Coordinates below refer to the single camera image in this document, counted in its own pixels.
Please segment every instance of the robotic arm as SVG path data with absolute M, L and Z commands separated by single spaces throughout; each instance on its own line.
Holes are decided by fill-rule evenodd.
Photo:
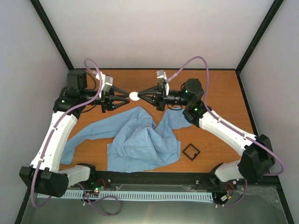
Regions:
M 163 70 L 157 71 L 157 78 L 157 86 L 140 91 L 137 94 L 138 98 L 156 106 L 159 111 L 163 111 L 165 105 L 185 106 L 183 115 L 188 122 L 216 135 L 241 156 L 240 160 L 219 164 L 211 171 L 212 175 L 217 177 L 211 180 L 213 185 L 217 185 L 218 180 L 227 182 L 241 178 L 256 183 L 274 165 L 275 159 L 269 153 L 247 139 L 254 139 L 272 151 L 269 138 L 247 133 L 227 122 L 210 107 L 205 107 L 201 100 L 204 90 L 198 79 L 188 79 L 182 84 L 181 90 L 177 91 L 169 89 Z
M 101 73 L 96 76 L 97 79 L 102 79 L 102 88 L 99 96 L 91 105 L 101 105 L 102 112 L 112 111 L 116 108 L 128 104 L 128 93 L 113 85 L 113 78 Z M 59 98 L 55 101 L 51 125 L 43 141 L 43 144 L 31 162 L 29 167 L 20 169 L 20 177 L 25 184 L 30 188 L 33 175 L 39 161 L 42 161 L 36 178 L 35 192 L 49 196 L 61 197 L 68 187 L 82 181 L 94 181 L 95 166 L 90 164 L 78 164 L 77 166 L 59 171 L 59 163 L 62 151 L 66 141 L 80 117 L 82 110 L 85 108 L 79 107 L 66 116 L 59 122 L 55 128 L 54 124 L 64 114 L 65 111 L 73 106 L 79 105 L 93 98 L 97 91 L 86 90 L 87 79 L 85 70 L 71 70 L 67 74 L 67 86 L 61 90 Z M 47 146 L 47 151 L 41 160 L 41 154 L 49 140 L 51 131 L 55 129 Z

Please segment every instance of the white round object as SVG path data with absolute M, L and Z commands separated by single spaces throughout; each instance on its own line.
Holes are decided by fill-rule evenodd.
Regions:
M 129 97 L 133 101 L 140 100 L 140 98 L 138 97 L 138 92 L 131 92 L 130 95 L 129 95 Z

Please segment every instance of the wood surface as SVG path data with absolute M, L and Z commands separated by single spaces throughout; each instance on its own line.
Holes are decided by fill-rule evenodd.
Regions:
M 175 72 L 175 70 L 165 71 L 168 77 Z M 155 70 L 103 70 L 102 72 L 112 76 L 114 78 L 114 85 L 129 93 L 132 91 L 141 91 L 157 84 Z M 92 88 L 93 82 L 90 77 L 87 76 L 87 78 L 88 86 Z M 189 78 L 198 78 L 202 83 L 203 89 L 206 89 L 206 72 L 201 70 L 182 71 L 179 76 L 170 82 L 170 89 L 179 90 L 181 84 Z M 210 71 L 207 104 L 230 123 L 249 133 L 253 133 L 235 71 Z M 164 114 L 164 112 L 157 111 L 155 107 L 143 100 L 130 101 L 128 105 L 106 113 L 102 113 L 101 107 L 97 106 L 90 112 L 81 114 L 69 138 L 93 122 L 137 106 L 144 108 L 153 117 L 156 124 L 160 122 Z M 177 139 L 181 141 L 181 151 L 183 151 L 189 143 L 192 143 L 200 150 L 200 154 L 193 161 L 189 160 L 184 154 L 181 154 L 177 162 L 154 169 L 153 171 L 209 172 L 221 162 L 228 163 L 240 158 L 239 155 L 222 140 L 193 125 L 191 127 L 174 130 L 174 133 Z M 84 162 L 95 165 L 97 170 L 106 170 L 107 144 L 112 141 L 113 138 L 86 140 L 76 148 L 71 165 L 61 164 L 60 168 L 66 169 L 75 166 L 77 163 Z

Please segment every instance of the white perforated rail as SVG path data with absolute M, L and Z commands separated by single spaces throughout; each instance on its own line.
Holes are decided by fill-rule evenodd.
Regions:
M 120 201 L 141 201 L 141 202 L 159 202 L 159 201 L 184 201 L 184 202 L 207 202 L 213 201 L 212 193 L 206 192 L 147 192 L 147 191 L 101 191 L 100 194 L 90 195 L 92 199 L 97 199 L 112 195 Z M 47 198 L 48 195 L 38 194 L 37 198 Z M 61 197 L 62 199 L 81 199 L 83 191 L 67 190 Z

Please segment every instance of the white wall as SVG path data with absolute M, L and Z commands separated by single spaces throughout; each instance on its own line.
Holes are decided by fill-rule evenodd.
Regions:
M 299 223 L 299 1 L 286 0 L 246 64 L 241 78 L 259 133 L 285 162 L 280 176 Z
M 0 7 L 0 217 L 13 223 L 26 191 L 19 177 L 46 135 L 67 68 L 29 0 Z
M 272 2 L 41 0 L 76 68 L 87 56 L 102 68 L 178 68 L 201 55 L 234 69 Z

